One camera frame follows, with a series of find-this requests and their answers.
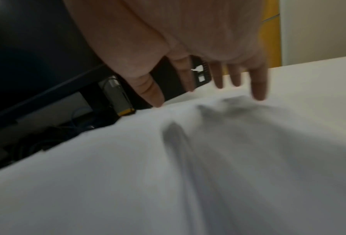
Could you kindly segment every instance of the hand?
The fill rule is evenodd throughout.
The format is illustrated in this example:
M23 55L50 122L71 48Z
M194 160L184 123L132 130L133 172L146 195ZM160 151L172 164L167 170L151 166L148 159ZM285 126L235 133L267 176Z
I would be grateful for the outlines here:
M215 85L223 87L222 64L241 85L248 69L251 91L263 100L267 64L259 46L262 0L64 0L97 55L155 107L164 96L150 75L163 56L183 87L195 89L190 55L208 62Z

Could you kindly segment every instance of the beige wall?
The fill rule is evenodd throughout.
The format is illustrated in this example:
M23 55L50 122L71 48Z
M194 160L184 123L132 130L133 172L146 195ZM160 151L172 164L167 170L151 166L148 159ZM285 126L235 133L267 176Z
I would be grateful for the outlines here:
M283 65L346 56L346 0L280 0Z

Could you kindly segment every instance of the table surface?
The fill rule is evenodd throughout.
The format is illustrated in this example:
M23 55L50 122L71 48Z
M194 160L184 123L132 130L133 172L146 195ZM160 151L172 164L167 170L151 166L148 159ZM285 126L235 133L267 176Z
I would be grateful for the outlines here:
M228 90L249 89L248 73L243 73L242 78L244 85L240 88L233 87L227 75L221 90L209 83L165 104ZM346 57L273 68L270 78L270 96L280 99L297 114L346 138Z

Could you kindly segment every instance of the finger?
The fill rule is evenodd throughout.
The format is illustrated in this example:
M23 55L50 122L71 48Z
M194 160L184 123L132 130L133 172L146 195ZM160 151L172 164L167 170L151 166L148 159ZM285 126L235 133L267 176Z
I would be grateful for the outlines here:
M266 56L259 50L254 56L242 63L251 79L251 93L254 99L264 100L268 91L268 65Z
M171 64L176 69L182 86L186 91L194 91L196 88L195 79L193 76L192 62L190 56L179 59L169 58Z
M125 78L134 91L154 107L161 107L165 98L160 87L150 74L136 78Z
M227 64L228 73L230 74L232 84L241 86L241 68L237 64Z
M222 77L222 64L220 62L209 62L209 68L211 76L214 80L216 87L219 89L223 88L223 77Z

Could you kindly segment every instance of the human hand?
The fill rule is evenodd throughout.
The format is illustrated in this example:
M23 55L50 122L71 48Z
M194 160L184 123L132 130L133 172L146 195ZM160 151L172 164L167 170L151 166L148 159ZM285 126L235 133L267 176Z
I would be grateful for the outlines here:
M247 69L255 99L267 92L267 63L258 42L262 0L64 0L96 54L155 107L164 95L150 75L163 56L183 87L195 89L190 55L208 62L223 87L222 64L241 85Z

